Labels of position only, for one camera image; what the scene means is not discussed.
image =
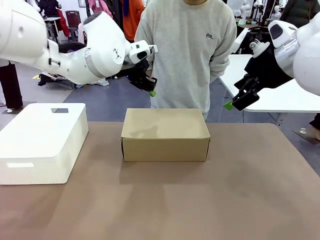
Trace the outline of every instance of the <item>person's leg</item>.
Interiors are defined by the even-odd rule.
[[[0,83],[2,86],[5,104],[8,109],[18,109],[24,104],[20,92],[16,66],[9,64],[0,67]]]
[[[320,141],[320,113],[318,113],[314,120],[309,123],[313,127],[316,138]]]

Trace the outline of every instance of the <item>sweatshirt logo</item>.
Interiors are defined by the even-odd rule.
[[[206,37],[206,39],[208,39],[208,40],[214,40],[214,38],[212,37],[212,35],[210,34],[210,33],[206,33],[206,35],[205,35],[205,37]]]

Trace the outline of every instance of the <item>black puffer jacket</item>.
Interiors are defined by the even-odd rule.
[[[289,0],[280,20],[300,28],[308,24],[318,12],[320,12],[318,0]]]

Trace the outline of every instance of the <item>blue garment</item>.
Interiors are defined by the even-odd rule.
[[[129,2],[130,0],[123,0],[123,15],[125,17],[129,15]]]

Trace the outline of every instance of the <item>white plastic bin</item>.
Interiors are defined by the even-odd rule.
[[[84,103],[34,103],[0,131],[0,185],[64,184],[88,133]]]

